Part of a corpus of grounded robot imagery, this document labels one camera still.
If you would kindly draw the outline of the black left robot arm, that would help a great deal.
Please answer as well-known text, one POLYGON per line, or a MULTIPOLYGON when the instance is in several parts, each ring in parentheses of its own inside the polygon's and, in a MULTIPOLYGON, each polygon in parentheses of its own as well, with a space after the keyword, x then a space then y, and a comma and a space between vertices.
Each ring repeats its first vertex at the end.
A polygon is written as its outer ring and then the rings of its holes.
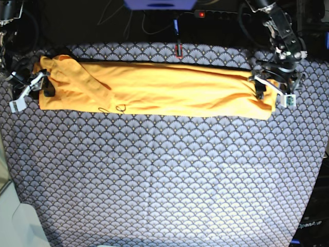
POLYGON ((249 8, 253 13, 265 15, 263 26, 270 32, 272 57, 268 61, 258 60, 261 67, 251 71, 250 81, 255 84, 257 99, 265 98, 267 89, 274 90, 280 96, 280 104, 284 107, 296 106, 295 91, 300 90, 303 74, 296 70, 297 65, 307 57, 307 50, 302 38, 293 29, 289 15, 276 1, 243 1, 238 8, 238 23, 245 36, 255 45, 258 44, 243 24, 243 10, 249 8))

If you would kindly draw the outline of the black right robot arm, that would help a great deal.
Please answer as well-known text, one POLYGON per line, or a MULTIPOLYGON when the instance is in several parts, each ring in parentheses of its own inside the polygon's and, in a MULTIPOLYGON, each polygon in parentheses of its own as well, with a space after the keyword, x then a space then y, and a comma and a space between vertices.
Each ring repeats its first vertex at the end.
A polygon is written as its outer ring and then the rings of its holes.
POLYGON ((55 88, 49 81, 50 72, 38 69, 32 72, 27 54, 36 49, 40 28, 36 18, 24 7, 25 1, 1 1, 1 81, 9 84, 12 100, 9 102, 12 113, 27 108, 26 97, 36 97, 42 91, 44 96, 55 95, 55 88), (19 32, 19 21, 26 16, 29 27, 29 45, 15 47, 14 39, 19 32))

